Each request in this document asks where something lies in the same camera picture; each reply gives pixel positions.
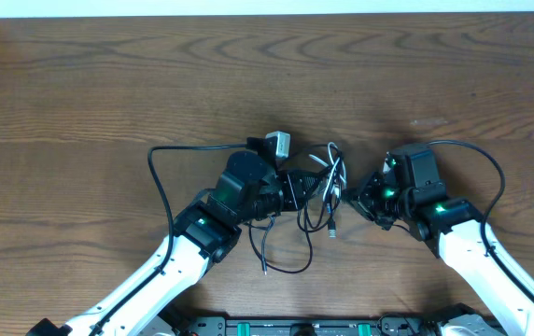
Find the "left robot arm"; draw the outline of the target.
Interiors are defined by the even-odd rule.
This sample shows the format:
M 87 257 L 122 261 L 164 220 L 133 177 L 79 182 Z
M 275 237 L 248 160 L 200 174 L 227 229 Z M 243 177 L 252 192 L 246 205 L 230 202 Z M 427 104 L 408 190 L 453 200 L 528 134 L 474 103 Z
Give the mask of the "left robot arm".
M 221 262 L 241 235 L 240 224 L 296 211 L 338 162 L 318 173 L 279 171 L 251 151 L 229 157 L 217 185 L 169 218 L 170 232 L 138 270 L 87 312 L 61 326 L 44 318 L 28 335 L 137 335 L 173 299 Z

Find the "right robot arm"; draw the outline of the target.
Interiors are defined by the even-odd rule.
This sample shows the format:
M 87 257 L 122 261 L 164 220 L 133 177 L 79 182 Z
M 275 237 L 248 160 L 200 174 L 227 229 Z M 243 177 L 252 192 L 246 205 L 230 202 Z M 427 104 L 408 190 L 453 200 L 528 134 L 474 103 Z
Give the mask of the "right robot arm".
M 534 279 L 497 239 L 488 210 L 449 196 L 431 147 L 389 151 L 382 171 L 343 191 L 343 200 L 384 230 L 405 222 L 471 286 L 507 334 L 534 335 Z

